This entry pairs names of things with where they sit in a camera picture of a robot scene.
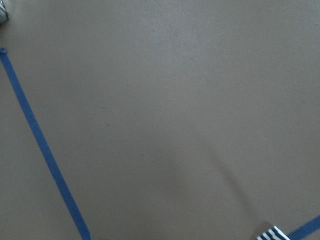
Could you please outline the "navy white striped polo shirt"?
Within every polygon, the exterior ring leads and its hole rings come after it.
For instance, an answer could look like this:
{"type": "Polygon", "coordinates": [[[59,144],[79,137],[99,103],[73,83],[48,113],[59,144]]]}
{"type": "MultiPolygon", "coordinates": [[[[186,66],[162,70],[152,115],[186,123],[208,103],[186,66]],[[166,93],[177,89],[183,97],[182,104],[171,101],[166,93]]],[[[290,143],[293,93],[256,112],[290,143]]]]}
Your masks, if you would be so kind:
{"type": "Polygon", "coordinates": [[[256,237],[256,240],[290,240],[277,226],[273,226],[256,237]]]}

